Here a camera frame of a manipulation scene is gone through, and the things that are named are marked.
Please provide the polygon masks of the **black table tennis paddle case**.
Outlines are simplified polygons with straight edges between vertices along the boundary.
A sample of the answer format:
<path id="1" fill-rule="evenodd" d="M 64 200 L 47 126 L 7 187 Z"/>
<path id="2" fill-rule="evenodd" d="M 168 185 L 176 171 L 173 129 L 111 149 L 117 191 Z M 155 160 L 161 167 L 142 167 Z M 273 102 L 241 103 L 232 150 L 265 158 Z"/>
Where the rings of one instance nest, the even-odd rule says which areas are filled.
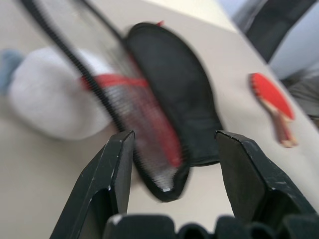
<path id="1" fill-rule="evenodd" d="M 75 67 L 118 131 L 136 133 L 133 161 L 150 192 L 177 200 L 190 168 L 219 162 L 216 131 L 222 129 L 209 78 L 190 47 L 154 23 L 135 24 L 122 37 L 88 0 L 77 0 L 118 45 L 107 55 L 111 74 L 95 74 L 49 22 L 37 0 L 18 0 Z"/>

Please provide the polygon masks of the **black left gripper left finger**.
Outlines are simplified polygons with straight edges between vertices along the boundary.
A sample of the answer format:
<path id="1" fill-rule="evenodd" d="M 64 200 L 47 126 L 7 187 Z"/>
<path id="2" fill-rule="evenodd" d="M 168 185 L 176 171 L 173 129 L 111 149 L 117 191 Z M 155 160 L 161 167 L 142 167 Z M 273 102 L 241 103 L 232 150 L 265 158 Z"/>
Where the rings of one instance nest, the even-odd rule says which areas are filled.
<path id="1" fill-rule="evenodd" d="M 102 239 L 107 221 L 127 212 L 134 131 L 110 137 L 80 173 L 49 239 Z"/>

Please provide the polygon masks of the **red table tennis paddle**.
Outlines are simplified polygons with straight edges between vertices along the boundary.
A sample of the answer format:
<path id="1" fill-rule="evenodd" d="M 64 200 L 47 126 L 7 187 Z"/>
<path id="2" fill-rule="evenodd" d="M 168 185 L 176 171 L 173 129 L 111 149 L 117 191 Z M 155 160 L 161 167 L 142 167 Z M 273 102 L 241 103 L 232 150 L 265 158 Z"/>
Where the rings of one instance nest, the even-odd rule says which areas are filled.
<path id="1" fill-rule="evenodd" d="M 283 91 L 262 73 L 250 74 L 248 81 L 256 99 L 272 119 L 277 141 L 286 148 L 297 146 L 298 142 L 289 127 L 296 116 Z"/>

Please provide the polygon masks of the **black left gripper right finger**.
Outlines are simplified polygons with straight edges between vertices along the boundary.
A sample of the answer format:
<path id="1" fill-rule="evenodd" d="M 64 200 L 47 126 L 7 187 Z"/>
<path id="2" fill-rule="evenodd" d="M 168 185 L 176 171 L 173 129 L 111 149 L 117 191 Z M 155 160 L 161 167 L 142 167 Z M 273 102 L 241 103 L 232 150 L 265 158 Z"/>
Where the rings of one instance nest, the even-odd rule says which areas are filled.
<path id="1" fill-rule="evenodd" d="M 316 214 L 290 177 L 254 140 L 227 131 L 217 131 L 215 139 L 226 193 L 237 219 L 279 225 L 288 215 Z"/>

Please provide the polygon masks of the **white rounded object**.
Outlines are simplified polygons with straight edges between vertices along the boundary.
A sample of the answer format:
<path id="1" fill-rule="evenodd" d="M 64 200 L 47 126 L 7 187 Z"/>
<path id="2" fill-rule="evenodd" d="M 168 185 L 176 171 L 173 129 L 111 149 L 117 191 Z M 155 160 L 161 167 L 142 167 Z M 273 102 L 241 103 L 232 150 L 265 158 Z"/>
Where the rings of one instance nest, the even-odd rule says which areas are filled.
<path id="1" fill-rule="evenodd" d="M 9 103 L 22 120 L 61 140 L 82 140 L 106 128 L 112 119 L 81 75 L 54 47 L 36 49 L 13 72 Z"/>

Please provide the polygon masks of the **pale blue blurred object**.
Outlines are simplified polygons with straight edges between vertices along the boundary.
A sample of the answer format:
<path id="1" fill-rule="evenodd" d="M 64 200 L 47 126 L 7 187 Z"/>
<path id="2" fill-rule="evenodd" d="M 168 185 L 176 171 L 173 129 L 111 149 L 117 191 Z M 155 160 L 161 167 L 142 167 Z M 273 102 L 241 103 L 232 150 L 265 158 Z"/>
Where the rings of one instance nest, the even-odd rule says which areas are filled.
<path id="1" fill-rule="evenodd" d="M 23 55 L 15 49 L 0 50 L 0 95 L 6 94 L 12 74 L 23 59 Z"/>

